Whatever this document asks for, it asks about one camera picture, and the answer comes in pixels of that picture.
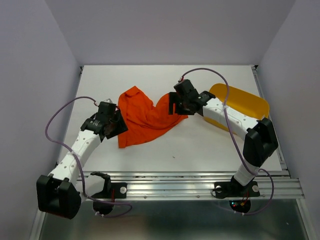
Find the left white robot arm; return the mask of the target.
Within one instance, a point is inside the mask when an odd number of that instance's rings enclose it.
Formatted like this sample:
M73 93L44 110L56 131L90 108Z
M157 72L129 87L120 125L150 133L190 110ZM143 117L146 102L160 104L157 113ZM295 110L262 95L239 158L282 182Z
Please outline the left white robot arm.
M96 103L97 112L87 118L72 146L56 141L67 150L64 158L36 182L38 209L66 219L73 219L83 202L91 200L95 215L114 218L116 198L127 196L125 182L112 183L111 176L100 171L85 177L83 168L91 154L105 139L128 130L121 110L110 99Z

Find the orange t shirt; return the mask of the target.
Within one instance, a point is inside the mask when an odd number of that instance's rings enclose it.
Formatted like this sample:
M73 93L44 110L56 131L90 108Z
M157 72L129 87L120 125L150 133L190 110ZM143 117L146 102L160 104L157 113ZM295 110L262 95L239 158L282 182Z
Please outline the orange t shirt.
M139 88L133 86L118 98L118 106L128 130L118 135L118 147L151 142L183 120L187 115L169 114L169 95L163 95L156 105Z

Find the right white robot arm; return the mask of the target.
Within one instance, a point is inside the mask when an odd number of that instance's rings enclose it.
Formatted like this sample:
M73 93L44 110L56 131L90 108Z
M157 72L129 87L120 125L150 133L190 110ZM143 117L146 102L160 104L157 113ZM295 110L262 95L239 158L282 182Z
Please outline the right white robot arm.
M243 140L243 150L238 152L241 165L230 181L231 192L242 195L279 146L272 121L267 117L250 117L229 106L231 89L228 85L223 100L208 91L199 93L188 79L177 83L174 90L168 94L170 115L199 114L226 127L231 137L237 135Z

